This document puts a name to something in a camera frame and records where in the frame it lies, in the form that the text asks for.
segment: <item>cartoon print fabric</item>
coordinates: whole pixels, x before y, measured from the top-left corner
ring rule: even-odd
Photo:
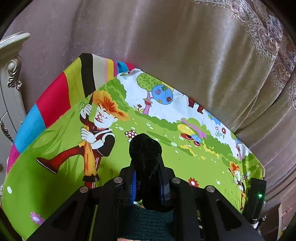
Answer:
[[[188,96],[134,66],[82,54],[28,113],[8,159],[2,207],[27,239],[80,186],[103,185],[129,166],[146,133],[192,186],[215,186],[242,210],[263,169],[226,126]]]

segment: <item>orange hair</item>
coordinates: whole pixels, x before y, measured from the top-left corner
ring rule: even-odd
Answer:
[[[233,161],[230,162],[230,170],[232,173],[234,173],[234,171],[239,171],[239,165],[236,165]]]
[[[105,109],[110,115],[113,115],[120,121],[128,121],[128,114],[118,109],[117,103],[112,100],[111,95],[105,91],[95,91],[93,93],[93,103]]]

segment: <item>black stripe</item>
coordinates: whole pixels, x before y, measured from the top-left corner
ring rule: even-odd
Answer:
[[[93,56],[90,53],[83,53],[81,59],[81,78],[84,96],[87,97],[96,90],[94,85]]]

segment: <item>cartoon boy with orange hair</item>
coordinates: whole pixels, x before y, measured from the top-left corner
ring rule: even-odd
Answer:
[[[244,187],[244,183],[241,181],[239,165],[235,164],[233,161],[231,161],[229,164],[230,164],[230,168],[228,168],[228,170],[231,172],[235,184],[238,186],[239,190],[242,192],[242,195],[241,195],[241,207],[240,207],[240,211],[241,211],[244,208],[242,206],[242,198],[243,197],[246,198],[246,190],[245,190],[245,187]]]
[[[91,100],[97,105],[94,122],[89,121],[91,104],[87,104],[80,110],[80,121],[84,124],[84,127],[80,129],[82,141],[77,146],[61,152],[50,160],[42,157],[38,157],[36,160],[46,169],[57,174],[59,167],[69,157],[82,155],[84,158],[83,181],[89,188],[94,188],[94,182],[99,181],[97,170],[101,158],[109,156],[115,144],[115,135],[110,126],[117,120],[126,121],[129,117],[127,113],[118,109],[117,103],[104,90],[95,91]]]

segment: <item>dark green knit fabric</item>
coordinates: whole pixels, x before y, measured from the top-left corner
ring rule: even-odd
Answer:
[[[136,205],[120,206],[118,237],[131,240],[174,241],[174,211],[160,213]]]

